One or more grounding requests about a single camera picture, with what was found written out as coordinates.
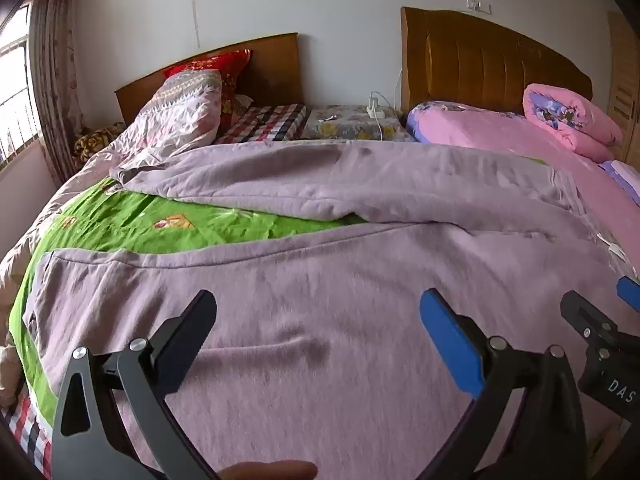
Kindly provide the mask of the operator hand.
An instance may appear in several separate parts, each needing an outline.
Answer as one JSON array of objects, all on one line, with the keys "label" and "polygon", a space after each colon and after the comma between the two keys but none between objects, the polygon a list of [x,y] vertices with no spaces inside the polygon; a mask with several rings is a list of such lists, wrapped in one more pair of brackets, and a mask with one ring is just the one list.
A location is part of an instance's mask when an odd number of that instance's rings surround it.
[{"label": "operator hand", "polygon": [[314,480],[318,467],[304,460],[238,463],[218,472],[222,480]]}]

